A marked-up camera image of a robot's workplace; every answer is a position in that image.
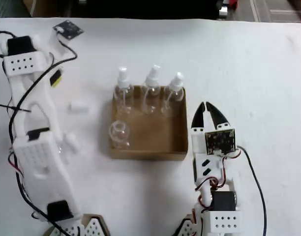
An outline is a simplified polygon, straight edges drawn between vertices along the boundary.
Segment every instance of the black circuit board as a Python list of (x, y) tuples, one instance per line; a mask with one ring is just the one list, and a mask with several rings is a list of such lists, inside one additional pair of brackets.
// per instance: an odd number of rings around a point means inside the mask
[(76, 24), (72, 23), (69, 20), (66, 20), (54, 26), (53, 29), (67, 40), (72, 40), (78, 35), (84, 33), (84, 31), (81, 28), (79, 28)]
[(207, 155), (220, 150), (221, 154), (228, 154), (236, 149), (235, 130), (227, 129), (205, 133)]

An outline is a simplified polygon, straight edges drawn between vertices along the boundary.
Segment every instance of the cardboard box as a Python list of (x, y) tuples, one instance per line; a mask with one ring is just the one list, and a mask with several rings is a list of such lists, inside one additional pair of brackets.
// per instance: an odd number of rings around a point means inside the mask
[[(160, 104), (163, 98), (161, 88)], [(173, 117), (163, 116), (160, 109), (146, 115), (141, 111), (140, 86), (134, 86), (134, 108), (129, 115), (117, 113), (115, 98), (112, 101), (112, 122), (123, 120), (130, 127), (129, 149), (115, 149), (110, 140), (110, 154), (115, 159), (137, 160), (184, 160), (188, 152), (186, 97), (181, 102), (180, 113)]]

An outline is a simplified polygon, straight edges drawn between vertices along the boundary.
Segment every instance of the clear plastic bottle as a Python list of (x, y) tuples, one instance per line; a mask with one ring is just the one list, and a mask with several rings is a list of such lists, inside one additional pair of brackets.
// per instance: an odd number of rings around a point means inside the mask
[(116, 149), (128, 149), (130, 128), (124, 121), (116, 120), (109, 127), (109, 137)]
[(125, 67), (119, 68), (118, 84), (114, 90), (114, 97), (117, 103), (117, 112), (129, 114), (133, 109), (134, 87), (130, 83)]
[(160, 66), (154, 65), (141, 87), (142, 111), (145, 114), (153, 114), (159, 108), (160, 85), (158, 82), (158, 71)]
[(183, 100), (183, 79), (182, 73), (178, 72), (175, 78), (164, 89), (164, 100), (161, 112), (167, 117), (176, 116), (180, 111), (181, 101)]

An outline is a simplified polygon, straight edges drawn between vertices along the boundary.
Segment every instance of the wire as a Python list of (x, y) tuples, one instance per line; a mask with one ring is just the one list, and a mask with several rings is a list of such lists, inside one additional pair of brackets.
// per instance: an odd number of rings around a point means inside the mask
[(17, 173), (20, 173), (21, 176), (24, 177), (23, 172), (18, 168), (18, 166), (16, 167), (16, 166), (14, 165), (14, 163), (11, 161), (11, 156), (14, 156), (14, 153), (13, 153), (13, 152), (11, 152), (11, 153), (8, 155), (8, 159), (7, 159), (8, 163), (15, 169), (15, 171), (16, 171)]
[(195, 210), (194, 209), (192, 209), (192, 218), (193, 218), (192, 223), (196, 224), (196, 215), (195, 215)]
[[(12, 110), (16, 110), (16, 107), (14, 106), (9, 106), (9, 105), (3, 105), (0, 104), (0, 107), (6, 107), (7, 109), (12, 109)], [(24, 112), (31, 112), (30, 110), (26, 110), (26, 109), (19, 109), (20, 111), (24, 111)]]
[(12, 36), (13, 38), (16, 38), (16, 35), (14, 35), (11, 32), (8, 32), (8, 31), (0, 30), (0, 34), (8, 34), (8, 35)]
[(255, 182), (258, 186), (258, 189), (259, 189), (259, 192), (260, 192), (260, 195), (261, 195), (261, 200), (262, 200), (262, 205), (263, 205), (263, 215), (264, 215), (263, 236), (266, 236), (267, 235), (267, 209), (266, 209), (266, 205), (265, 205), (265, 201), (264, 201), (263, 192), (262, 192), (261, 186), (259, 184), (259, 181), (258, 181), (258, 179), (255, 175), (255, 172), (254, 172), (254, 169), (252, 167), (251, 160), (250, 160), (250, 157), (248, 155), (248, 152), (246, 151), (245, 148), (243, 148), (241, 146), (237, 146), (237, 147), (240, 148), (244, 152), (246, 158), (248, 159), (248, 163), (249, 163), (251, 172), (253, 174), (254, 180), (255, 180)]
[(226, 183), (226, 170), (225, 170), (225, 164), (224, 164), (224, 161), (229, 158), (229, 159), (236, 159), (237, 157), (239, 157), (241, 155), (241, 149), (239, 149), (239, 153), (236, 155), (236, 156), (233, 156), (233, 157), (229, 157), (228, 154), (223, 156), (222, 158), (222, 164), (223, 164), (223, 182), (221, 185), (217, 186), (217, 189), (218, 188), (222, 188), (224, 187), (225, 183)]
[(213, 181), (215, 181), (215, 183), (213, 183), (212, 184), (212, 186), (213, 187), (217, 187), (217, 185), (218, 185), (218, 179), (216, 178), (216, 177), (214, 177), (214, 176), (210, 176), (210, 177), (207, 177), (205, 180), (203, 180), (196, 188), (195, 188), (195, 191), (198, 191), (201, 187), (202, 187), (202, 185), (203, 185), (203, 183), (205, 183), (207, 180), (213, 180)]
[(53, 53), (49, 53), (50, 55), (51, 55), (51, 57), (52, 57), (52, 62), (51, 62), (51, 65), (53, 65), (54, 64), (54, 55), (53, 55)]
[[(26, 99), (26, 97), (29, 95), (29, 93), (33, 90), (33, 88), (40, 82), (40, 80), (45, 76), (47, 75), (52, 69), (54, 69), (55, 67), (57, 67), (58, 65), (61, 65), (65, 62), (68, 62), (68, 61), (72, 61), (72, 60), (75, 60), (77, 58), (77, 54), (76, 52), (71, 49), (70, 47), (68, 47), (67, 45), (65, 45), (64, 43), (62, 43), (61, 41), (59, 41), (60, 44), (69, 49), (72, 53), (73, 53), (73, 57), (71, 58), (68, 58), (68, 59), (64, 59), (64, 60), (61, 60), (61, 61), (58, 61), (57, 63), (51, 65), (47, 70), (45, 70), (40, 76), (39, 78), (30, 86), (30, 88), (25, 92), (25, 94), (22, 96), (22, 98), (20, 99), (20, 101), (18, 102), (18, 104), (16, 105), (16, 109), (14, 110), (14, 113), (12, 114), (11, 118), (10, 118), (10, 121), (9, 121), (9, 125), (8, 125), (8, 133), (9, 133), (9, 137), (11, 139), (11, 143), (13, 144), (14, 143), (14, 136), (13, 136), (13, 132), (12, 132), (12, 126), (13, 126), (13, 123), (14, 123), (14, 119), (18, 113), (18, 111), (20, 110), (20, 106), (22, 105), (22, 103), (24, 102), (24, 100)], [(18, 167), (18, 161), (17, 161), (17, 157), (16, 155), (14, 154), (14, 165), (15, 167)], [(38, 214), (40, 214), (42, 217), (44, 217), (48, 222), (50, 222), (55, 228), (57, 228), (62, 234), (64, 234), (65, 236), (71, 236), (69, 235), (67, 232), (65, 232), (55, 221), (53, 220), (50, 220), (48, 218), (48, 216), (43, 212), (41, 211), (38, 207), (36, 207), (26, 196), (25, 196), (25, 193), (24, 193), (24, 190), (22, 188), (22, 184), (20, 182), (20, 176), (18, 173), (16, 173), (16, 180), (17, 180), (17, 184), (18, 184), (18, 187), (19, 187), (19, 191), (20, 191), (20, 194), (22, 195), (24, 201), (35, 211), (37, 212)]]
[(30, 216), (33, 218), (33, 219), (35, 219), (35, 220), (39, 220), (39, 218), (38, 217), (36, 217), (34, 214), (35, 214), (36, 212), (34, 211)]

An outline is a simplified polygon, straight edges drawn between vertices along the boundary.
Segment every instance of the white tablecloth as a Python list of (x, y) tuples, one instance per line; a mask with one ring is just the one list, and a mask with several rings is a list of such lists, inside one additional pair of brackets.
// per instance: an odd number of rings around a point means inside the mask
[[(51, 27), (63, 20), (1, 19), (0, 30), (47, 41)], [(191, 145), (183, 162), (113, 160), (108, 154), (118, 67), (127, 66), (132, 82), (141, 84), (156, 63), (162, 85), (177, 71), (184, 73), (189, 127), (199, 103), (209, 101), (236, 128), (237, 143), (249, 151), (264, 192), (267, 235), (301, 236), (301, 24), (72, 21), (85, 31), (70, 43), (79, 58), (64, 64), (52, 96), (63, 131), (75, 133), (82, 146), (67, 168), (85, 213), (103, 215), (113, 236), (169, 236), (196, 202)], [(0, 59), (0, 103), (9, 98)], [(88, 102), (91, 113), (68, 114), (73, 99)], [(31, 219), (21, 199), (7, 163), (9, 146), (8, 117), (0, 108), (0, 235), (42, 235), (48, 225)], [(262, 235), (260, 195), (243, 155), (237, 171), (242, 235)]]

